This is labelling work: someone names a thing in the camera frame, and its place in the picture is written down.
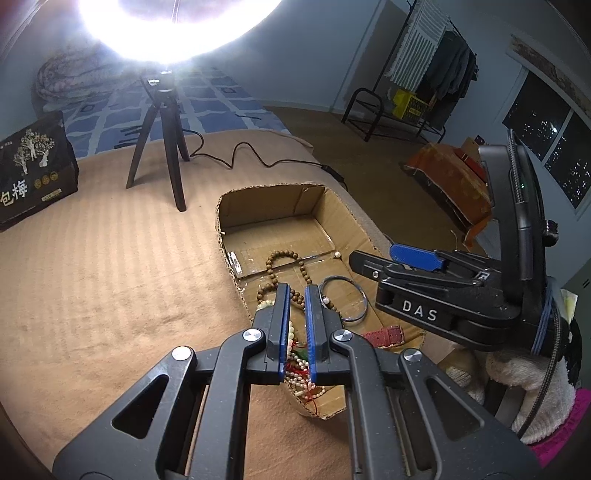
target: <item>black cable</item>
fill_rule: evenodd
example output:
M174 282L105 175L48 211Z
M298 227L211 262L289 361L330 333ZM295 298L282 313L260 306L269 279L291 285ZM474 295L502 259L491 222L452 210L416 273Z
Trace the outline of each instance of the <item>black cable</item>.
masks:
M548 364L544 381L542 382L542 386L540 387L540 391L538 392L538 396L535 399L534 405L531 407L529 415L517 433L519 438L522 438L523 435L525 435L525 432L530 427L534 417L537 415L538 410L540 409L542 402L548 393L550 382L552 382L552 377L554 375L554 370L556 370L556 365L558 364L558 352L562 343L562 318L560 317L560 313L558 312L558 308L555 304L552 306L552 314L554 316L554 348L552 349L552 356L550 357L550 363Z
M183 132L187 132L187 133L198 135L199 138L201 139L201 145L199 145L197 147L197 149L193 153L191 153L189 155L190 158L195 158L195 157L207 157L207 158L211 158L212 160L215 160L215 161L218 161L220 163L223 163L225 166L228 167L229 170L231 170L231 169L234 168L234 162L236 161L236 152L238 151L238 148L240 148L241 146L245 145L245 146L249 147L252 150L252 152L256 155L258 161L265 168L272 168L275 165L278 165L279 163L287 163L287 162L290 162L290 163L304 163L304 164L307 164L307 165L314 165L315 167L320 167L322 170L324 170L325 172L329 173L336 181L338 181L339 183L343 184L343 187L345 187L345 190L347 190L347 192L349 191L349 187L345 183L345 179L336 170L334 170L331 166L324 165L322 163L318 163L318 162L314 162L314 161L308 161L308 160L294 160L292 158L283 158L283 159L277 160L277 161L275 161L273 163L265 163L265 161L261 158L261 156L256 151L255 147L253 147L249 142L240 142L240 143L237 143L234 146L234 151L232 152L232 159L230 160L230 163L228 163L223 158L215 157L214 155L210 155L209 153L199 153L200 150L205 145L205 138L203 137L203 135L201 133L196 132L195 130L189 130L187 128L183 128Z

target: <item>red watch strap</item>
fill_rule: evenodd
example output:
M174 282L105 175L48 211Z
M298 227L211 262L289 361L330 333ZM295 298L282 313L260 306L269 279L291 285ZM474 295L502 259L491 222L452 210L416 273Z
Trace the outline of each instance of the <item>red watch strap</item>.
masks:
M381 330L362 335L375 348L390 348L404 343L404 331L398 325L384 327Z

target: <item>cardboard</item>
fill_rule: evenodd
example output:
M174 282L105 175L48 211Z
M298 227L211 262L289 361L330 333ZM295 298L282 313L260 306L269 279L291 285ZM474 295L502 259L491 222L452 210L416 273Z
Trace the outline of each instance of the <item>cardboard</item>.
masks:
M468 137L462 144L462 150L478 164L481 164L482 161L480 160L480 154L478 153L478 146L479 145L473 138Z
M377 283L351 272L349 255L361 250L381 255L368 234L361 228L347 206L330 189L321 185L275 185L235 190L222 196L217 209L220 246L226 258L230 274L236 284L242 302L252 320L258 305L259 288L269 282L265 264L275 250L293 250L306 262L306 270L315 284L330 275L344 275L355 280L365 291L370 308L363 321L349 325L355 333L363 334L391 325L400 325L404 348L420 348L424 332L400 319L374 310ZM335 252L341 257L335 258ZM282 283L303 292L306 282L293 259L282 258L274 262L273 270ZM361 295L344 281L326 285L328 296L344 317L357 316L363 310ZM266 299L272 300L274 293ZM291 309L291 321L296 337L306 337L304 313ZM290 401L303 414L328 419L345 409L343 387L330 387L315 402L303 404L292 395L289 387L284 390Z

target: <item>metal screw head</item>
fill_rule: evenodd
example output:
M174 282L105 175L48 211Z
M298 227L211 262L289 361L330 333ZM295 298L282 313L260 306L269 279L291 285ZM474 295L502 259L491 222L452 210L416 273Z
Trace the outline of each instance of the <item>metal screw head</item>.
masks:
M191 349L188 346L178 346L173 350L173 358L179 362L191 357Z
M402 356L407 362L420 362L421 358L423 358L423 353L416 348L408 348L404 352L402 352Z
M353 334L348 330L337 330L333 336L337 342L348 342L353 338Z
M249 328L242 334L242 338L244 338L247 342L256 342L261 337L262 332L256 328Z

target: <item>tree illustration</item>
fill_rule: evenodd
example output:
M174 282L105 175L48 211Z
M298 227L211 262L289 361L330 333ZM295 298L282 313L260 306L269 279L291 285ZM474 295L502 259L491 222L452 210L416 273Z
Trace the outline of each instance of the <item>tree illustration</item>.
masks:
M51 149L56 145L55 140L49 138L47 135L39 135L35 134L35 138L33 140L35 153L37 156L42 155L42 158L39 162L39 166L41 168L47 167L47 157Z
M21 145L14 155L14 163L22 167L22 172L27 175L27 161L34 161L41 156L39 166L47 167L49 152L55 146L56 142L47 135L40 135L33 132L30 128L25 131L21 138Z
M15 153L13 159L14 163L22 167L22 172L26 175L28 174L27 170L27 158L30 155L30 151L28 149L18 147L17 152Z

